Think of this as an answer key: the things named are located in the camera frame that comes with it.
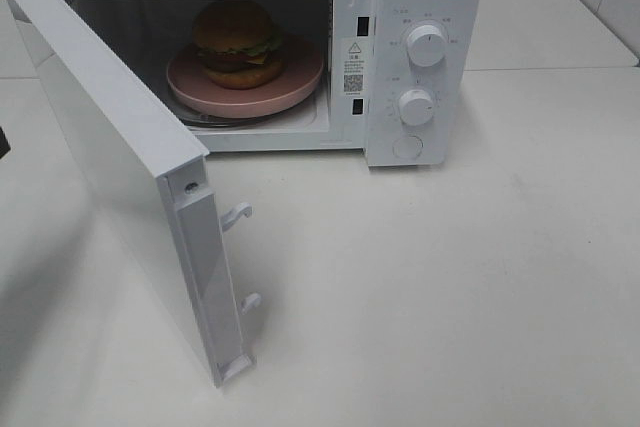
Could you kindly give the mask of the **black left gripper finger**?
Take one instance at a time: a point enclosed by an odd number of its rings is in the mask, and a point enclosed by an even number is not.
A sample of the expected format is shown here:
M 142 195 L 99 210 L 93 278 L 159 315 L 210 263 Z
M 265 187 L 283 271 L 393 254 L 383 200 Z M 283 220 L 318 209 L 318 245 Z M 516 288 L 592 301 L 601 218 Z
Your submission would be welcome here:
M 0 159 L 6 156 L 11 151 L 11 146 L 4 133 L 4 130 L 0 128 Z

